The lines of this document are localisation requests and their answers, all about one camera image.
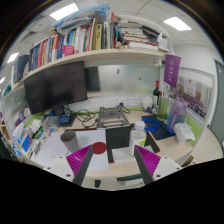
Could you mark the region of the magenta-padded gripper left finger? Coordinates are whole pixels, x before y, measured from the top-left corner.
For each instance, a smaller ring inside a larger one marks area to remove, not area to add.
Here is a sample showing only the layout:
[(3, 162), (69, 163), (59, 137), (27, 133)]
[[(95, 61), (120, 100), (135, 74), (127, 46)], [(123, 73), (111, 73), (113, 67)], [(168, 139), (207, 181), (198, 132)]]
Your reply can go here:
[(45, 171), (81, 186), (92, 156), (93, 146), (89, 145), (67, 157), (56, 158)]

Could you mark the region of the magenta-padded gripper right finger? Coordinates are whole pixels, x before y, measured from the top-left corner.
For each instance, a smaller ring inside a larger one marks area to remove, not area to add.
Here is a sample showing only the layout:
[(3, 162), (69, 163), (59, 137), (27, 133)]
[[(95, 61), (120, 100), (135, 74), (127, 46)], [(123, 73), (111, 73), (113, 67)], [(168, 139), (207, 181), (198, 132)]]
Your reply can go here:
[(140, 146), (134, 147), (134, 156), (145, 185), (182, 169), (170, 157), (160, 157)]

